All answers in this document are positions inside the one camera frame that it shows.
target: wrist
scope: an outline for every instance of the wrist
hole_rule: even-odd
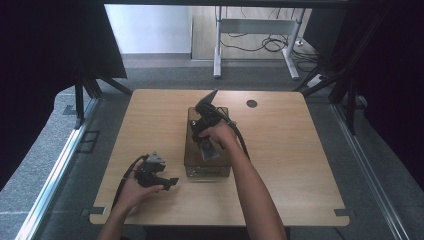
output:
[[[112,211],[111,211],[111,215],[116,215],[116,216],[123,216],[126,217],[128,215],[128,213],[131,211],[131,207],[127,207],[124,205],[119,204],[119,202],[115,205],[115,207],[113,207]]]

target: gray floor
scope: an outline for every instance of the gray floor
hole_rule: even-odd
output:
[[[224,62],[222,79],[212,77],[212,62],[190,61],[183,55],[124,56],[131,89],[232,89],[291,91],[299,83],[289,79],[280,61]],[[100,82],[104,92],[88,130],[98,134],[92,151],[76,153],[35,239],[94,239],[101,226],[88,220],[103,173],[125,114],[129,97]],[[347,227],[292,227],[291,239],[395,239],[364,177],[328,100],[331,86],[310,97],[307,104],[351,222]],[[14,239],[75,124],[63,115],[74,105],[73,90],[58,95],[54,113],[30,153],[0,193],[0,236]],[[392,201],[410,239],[424,239],[424,194],[387,145],[356,113],[357,139],[381,185]],[[92,143],[80,144],[87,150]],[[145,229],[126,226],[125,236],[144,239]]]

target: metal frame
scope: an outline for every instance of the metal frame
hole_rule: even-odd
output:
[[[97,99],[90,100],[85,110],[85,119],[90,119],[96,104]],[[32,239],[34,237],[88,124],[89,121],[84,121],[78,129],[72,130],[68,141],[62,149],[59,158],[56,160],[49,177],[44,183],[40,194],[35,200],[15,239]]]
[[[340,106],[335,104],[331,104],[331,109],[337,118],[340,128],[342,129],[343,134],[345,135],[346,140],[352,149],[353,154],[355,155],[355,159],[358,162],[359,168],[361,169],[361,172],[364,175],[365,180],[367,181],[368,186],[370,187],[371,192],[373,193],[374,198],[387,221],[387,225],[392,231],[393,236],[396,240],[409,239],[409,236],[403,227],[403,223],[398,213],[396,212],[396,209],[393,207],[393,203],[390,201],[389,197],[381,186],[381,183],[378,180],[370,162],[368,161],[367,156],[362,150],[358,139],[355,135],[352,135],[350,129],[346,126],[346,120],[343,111],[340,109]]]

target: table leg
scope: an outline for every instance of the table leg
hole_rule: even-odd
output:
[[[286,61],[287,68],[290,71],[290,75],[293,80],[299,79],[299,74],[297,73],[296,67],[291,59],[291,53],[293,51],[294,43],[296,42],[297,35],[299,34],[300,26],[302,25],[303,15],[305,14],[305,9],[303,8],[300,12],[299,16],[296,18],[296,22],[294,24],[293,32],[291,34],[291,38],[289,40],[289,45],[287,49],[283,49],[284,60]]]
[[[221,77],[221,22],[222,6],[218,7],[218,19],[216,19],[216,41],[215,54],[213,58],[213,77]]]

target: wooden table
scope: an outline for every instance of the wooden table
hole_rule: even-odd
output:
[[[244,226],[233,175],[213,181],[186,177],[184,149],[187,111],[210,91],[136,90],[118,134],[91,214],[106,221],[129,165],[156,150],[166,159],[159,176],[179,177],[176,186],[146,199],[126,224]],[[257,107],[247,106],[255,100]],[[218,91],[213,104],[228,107],[245,139],[251,161],[267,185],[286,226],[346,226],[336,216],[345,206],[300,93]]]

